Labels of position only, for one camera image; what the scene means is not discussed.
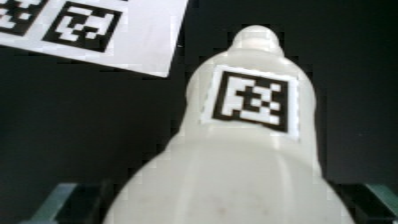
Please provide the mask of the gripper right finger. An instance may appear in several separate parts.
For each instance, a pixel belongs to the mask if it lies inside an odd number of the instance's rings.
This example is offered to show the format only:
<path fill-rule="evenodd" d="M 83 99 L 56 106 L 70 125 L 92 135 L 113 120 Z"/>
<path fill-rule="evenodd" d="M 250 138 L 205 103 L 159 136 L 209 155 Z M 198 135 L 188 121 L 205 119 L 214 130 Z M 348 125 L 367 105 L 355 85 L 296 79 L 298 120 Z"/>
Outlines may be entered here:
<path fill-rule="evenodd" d="M 398 224 L 398 192 L 381 184 L 339 186 L 355 224 Z"/>

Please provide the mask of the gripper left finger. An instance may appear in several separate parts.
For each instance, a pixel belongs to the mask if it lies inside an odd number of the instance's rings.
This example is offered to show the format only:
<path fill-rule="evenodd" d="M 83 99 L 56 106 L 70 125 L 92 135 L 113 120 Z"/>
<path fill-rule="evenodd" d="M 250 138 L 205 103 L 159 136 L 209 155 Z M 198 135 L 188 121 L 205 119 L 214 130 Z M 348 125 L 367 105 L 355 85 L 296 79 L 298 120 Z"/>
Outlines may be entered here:
<path fill-rule="evenodd" d="M 60 183 L 31 217 L 17 224 L 102 224 L 111 195 L 108 182 Z"/>

